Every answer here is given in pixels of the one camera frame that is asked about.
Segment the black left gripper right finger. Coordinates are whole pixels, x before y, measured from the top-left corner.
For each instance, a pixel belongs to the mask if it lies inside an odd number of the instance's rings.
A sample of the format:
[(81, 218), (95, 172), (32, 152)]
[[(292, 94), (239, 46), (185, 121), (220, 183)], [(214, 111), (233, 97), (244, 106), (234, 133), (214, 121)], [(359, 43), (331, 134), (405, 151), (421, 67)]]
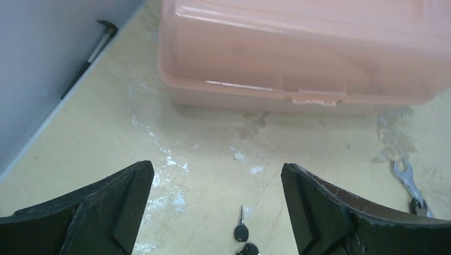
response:
[(281, 180), (299, 254), (450, 254), (450, 221), (399, 211), (294, 163)]

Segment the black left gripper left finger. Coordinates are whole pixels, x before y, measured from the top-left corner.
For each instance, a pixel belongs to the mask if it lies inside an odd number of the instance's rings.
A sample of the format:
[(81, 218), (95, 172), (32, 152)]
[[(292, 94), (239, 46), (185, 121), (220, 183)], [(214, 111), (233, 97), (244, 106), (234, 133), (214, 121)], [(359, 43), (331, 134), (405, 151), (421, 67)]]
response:
[(154, 178), (149, 160), (1, 218), (1, 254), (131, 254)]

